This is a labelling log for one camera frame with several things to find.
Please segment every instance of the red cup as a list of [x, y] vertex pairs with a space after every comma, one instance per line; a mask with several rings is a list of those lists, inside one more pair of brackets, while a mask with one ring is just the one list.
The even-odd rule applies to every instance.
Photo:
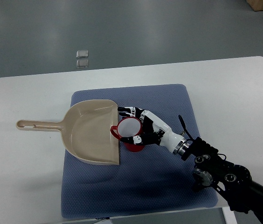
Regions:
[[[117, 126], [111, 126], [110, 131], [112, 135], [118, 140], [120, 140], [122, 137], [131, 137], [143, 133], [142, 123], [138, 118], [135, 117], [123, 118], [121, 121], [119, 121]], [[124, 145], [129, 151], [134, 153], [141, 151], [145, 147], [125, 142]]]

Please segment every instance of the fingertip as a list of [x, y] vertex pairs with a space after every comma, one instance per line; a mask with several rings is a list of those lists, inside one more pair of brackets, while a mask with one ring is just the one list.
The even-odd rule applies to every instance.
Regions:
[[129, 116], [127, 113], [124, 113], [124, 112], [120, 112], [119, 115], [120, 115], [120, 116], [125, 116], [125, 117], [128, 117], [128, 116]]
[[120, 141], [125, 143], [133, 143], [133, 139], [130, 137], [122, 137]]
[[117, 110], [118, 110], [118, 111], [124, 111], [124, 110], [125, 110], [125, 108], [124, 108], [124, 107], [121, 107], [121, 106], [119, 106], [119, 107], [117, 108]]

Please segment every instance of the blue placemat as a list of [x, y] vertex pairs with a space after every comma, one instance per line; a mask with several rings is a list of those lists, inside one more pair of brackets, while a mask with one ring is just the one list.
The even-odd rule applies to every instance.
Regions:
[[[199, 136], [187, 90], [181, 84], [78, 91], [71, 106], [89, 99], [111, 99], [118, 106], [150, 110], [175, 133], [182, 132], [181, 114], [192, 137]], [[157, 145], [132, 153], [120, 143], [120, 165], [97, 166], [83, 163], [66, 151], [62, 215], [98, 218], [213, 207], [218, 200], [214, 189], [191, 190], [193, 158], [183, 161]]]

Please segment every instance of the gray floor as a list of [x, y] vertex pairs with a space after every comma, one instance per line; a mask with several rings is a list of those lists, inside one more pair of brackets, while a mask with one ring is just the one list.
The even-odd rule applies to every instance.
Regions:
[[[89, 50], [89, 70], [263, 56], [263, 12], [245, 0], [0, 1], [0, 77], [76, 71], [79, 49]], [[222, 223], [215, 213], [210, 220]], [[187, 216], [207, 214], [144, 222]], [[259, 223], [252, 214], [236, 217]]]
[[[75, 224], [94, 224], [97, 221]], [[147, 214], [136, 217], [112, 219], [114, 224], [222, 224], [225, 218], [220, 209], [176, 212], [167, 214]]]

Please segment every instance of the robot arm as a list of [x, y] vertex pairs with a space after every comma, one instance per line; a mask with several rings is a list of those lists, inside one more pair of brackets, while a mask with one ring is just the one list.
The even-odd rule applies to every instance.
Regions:
[[148, 110], [137, 107], [119, 107], [118, 111], [121, 116], [140, 119], [144, 130], [144, 134], [121, 138], [122, 142], [136, 145], [157, 144], [165, 146], [175, 154], [187, 141], [183, 136], [175, 134], [169, 125]]
[[252, 210], [263, 224], [263, 186], [252, 181], [245, 167], [226, 160], [226, 156], [201, 138], [195, 140], [186, 130], [185, 123], [179, 115], [183, 129], [190, 137], [192, 144], [178, 134], [152, 112], [136, 107], [119, 107], [121, 116], [133, 116], [141, 120], [144, 134], [124, 137], [120, 141], [136, 145], [157, 144], [165, 146], [171, 153], [179, 154], [186, 160], [191, 154], [195, 156], [193, 191], [203, 188], [214, 188], [227, 202], [231, 210], [248, 213]]

